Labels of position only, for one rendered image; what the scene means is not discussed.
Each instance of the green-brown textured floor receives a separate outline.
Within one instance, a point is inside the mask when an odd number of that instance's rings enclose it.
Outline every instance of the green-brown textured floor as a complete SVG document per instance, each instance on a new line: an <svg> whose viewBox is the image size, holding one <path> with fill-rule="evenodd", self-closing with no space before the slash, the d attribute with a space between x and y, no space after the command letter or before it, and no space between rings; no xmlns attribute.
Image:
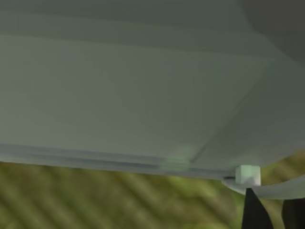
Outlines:
<svg viewBox="0 0 305 229"><path fill-rule="evenodd" d="M305 153L270 165L263 184L304 173ZM0 229L239 229L244 197L218 181L0 164ZM283 228L281 202L263 200Z"/></svg>

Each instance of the wooden floor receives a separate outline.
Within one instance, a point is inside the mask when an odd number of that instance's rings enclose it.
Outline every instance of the wooden floor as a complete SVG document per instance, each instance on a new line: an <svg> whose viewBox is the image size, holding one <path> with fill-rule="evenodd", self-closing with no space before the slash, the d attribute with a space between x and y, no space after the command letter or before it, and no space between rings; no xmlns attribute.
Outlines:
<svg viewBox="0 0 305 229"><path fill-rule="evenodd" d="M263 184L305 173L305 153L262 170ZM218 181L0 164L0 229L239 229L244 197ZM263 200L282 229L281 202Z"/></svg>

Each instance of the blurry wooden floor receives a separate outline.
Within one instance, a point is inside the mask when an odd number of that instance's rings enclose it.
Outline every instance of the blurry wooden floor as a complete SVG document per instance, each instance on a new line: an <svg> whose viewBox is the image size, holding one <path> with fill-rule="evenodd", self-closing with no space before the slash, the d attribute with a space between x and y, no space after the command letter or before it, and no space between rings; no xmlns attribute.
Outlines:
<svg viewBox="0 0 305 229"><path fill-rule="evenodd" d="M305 173L305 152L262 170ZM218 181L0 163L0 229L239 229L244 197ZM274 228L281 201L263 200Z"/></svg>

